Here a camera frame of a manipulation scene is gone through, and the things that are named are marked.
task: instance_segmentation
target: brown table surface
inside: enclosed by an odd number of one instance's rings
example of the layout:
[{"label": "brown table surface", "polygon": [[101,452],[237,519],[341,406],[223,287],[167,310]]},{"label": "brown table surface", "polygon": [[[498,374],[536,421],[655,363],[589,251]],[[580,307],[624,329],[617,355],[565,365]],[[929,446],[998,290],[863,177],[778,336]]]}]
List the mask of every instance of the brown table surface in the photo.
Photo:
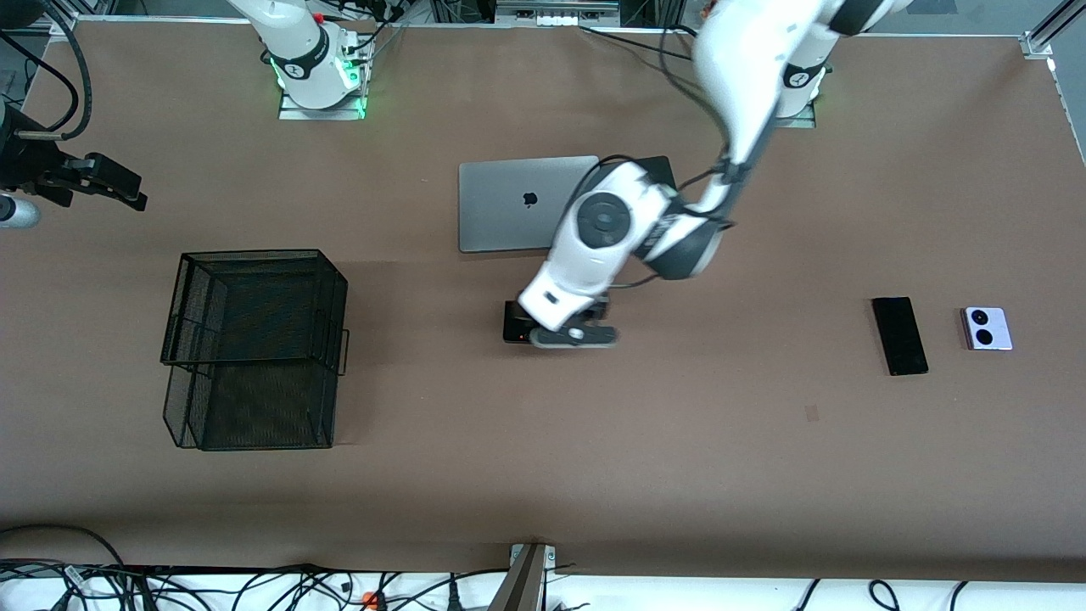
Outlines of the brown table surface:
[{"label": "brown table surface", "polygon": [[[245,25],[77,34],[94,114],[65,149],[132,167],[150,204],[42,203],[0,234],[4,524],[92,526],[160,564],[464,570],[543,538],[602,573],[1086,574],[1086,169],[1013,39],[842,43],[818,128],[774,136],[709,268],[617,292],[616,349],[554,353],[502,343],[542,254],[458,253],[457,166],[699,171],[719,136],[636,53],[409,29],[365,120],[279,122]],[[65,104],[39,78],[28,112]],[[265,247],[319,247],[351,282],[337,446],[176,449],[157,359],[178,255]],[[913,300],[927,375],[886,373],[868,300],[888,294]],[[1006,309],[1014,352],[965,351],[973,304]]]}]

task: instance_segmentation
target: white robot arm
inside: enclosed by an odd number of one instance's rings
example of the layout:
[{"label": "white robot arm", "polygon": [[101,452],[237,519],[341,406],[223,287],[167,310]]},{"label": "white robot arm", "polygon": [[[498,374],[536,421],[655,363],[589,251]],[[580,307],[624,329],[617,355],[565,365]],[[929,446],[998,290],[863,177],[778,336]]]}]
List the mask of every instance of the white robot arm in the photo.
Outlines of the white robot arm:
[{"label": "white robot arm", "polygon": [[325,109],[359,87],[365,43],[356,33],[317,23],[305,0],[227,1],[256,28],[280,85],[300,106]]},{"label": "white robot arm", "polygon": [[[813,98],[838,36],[858,34],[909,1],[719,0],[694,42],[693,59],[729,138],[700,200],[687,202],[654,183],[632,160],[601,166],[571,196],[546,260],[518,297],[541,326],[532,343],[613,345],[614,330],[593,319],[630,254],[664,279],[699,273],[731,226],[732,205],[774,118],[787,112],[779,109],[801,99],[798,112]],[[797,54],[807,65],[790,63]],[[795,76],[800,73],[807,77]]]}]

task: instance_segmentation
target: laptop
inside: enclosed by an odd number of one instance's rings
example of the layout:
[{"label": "laptop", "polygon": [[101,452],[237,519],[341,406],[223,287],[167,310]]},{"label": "laptop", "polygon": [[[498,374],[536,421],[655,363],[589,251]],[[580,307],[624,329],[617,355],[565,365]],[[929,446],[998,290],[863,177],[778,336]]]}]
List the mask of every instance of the laptop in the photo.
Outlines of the laptop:
[{"label": "laptop", "polygon": [[596,156],[460,164],[460,252],[551,247],[577,182]]}]

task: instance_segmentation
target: wire mesh basket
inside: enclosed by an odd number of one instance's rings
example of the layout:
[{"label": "wire mesh basket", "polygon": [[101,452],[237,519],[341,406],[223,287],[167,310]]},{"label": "wire mesh basket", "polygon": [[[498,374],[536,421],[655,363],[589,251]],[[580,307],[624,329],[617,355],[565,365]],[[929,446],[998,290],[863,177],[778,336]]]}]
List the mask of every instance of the wire mesh basket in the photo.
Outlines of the wire mesh basket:
[{"label": "wire mesh basket", "polygon": [[174,443],[331,447],[346,285],[318,250],[182,254],[162,346]]}]

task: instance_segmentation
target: smartphone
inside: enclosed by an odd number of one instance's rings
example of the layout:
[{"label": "smartphone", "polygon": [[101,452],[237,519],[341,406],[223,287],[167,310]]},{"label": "smartphone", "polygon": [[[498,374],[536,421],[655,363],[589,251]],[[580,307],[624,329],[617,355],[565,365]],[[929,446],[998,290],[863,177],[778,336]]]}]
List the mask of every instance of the smartphone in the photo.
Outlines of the smartphone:
[{"label": "smartphone", "polygon": [[875,313],[889,374],[927,373],[927,358],[912,314],[912,301],[908,296],[880,296],[871,300],[871,308]]}]

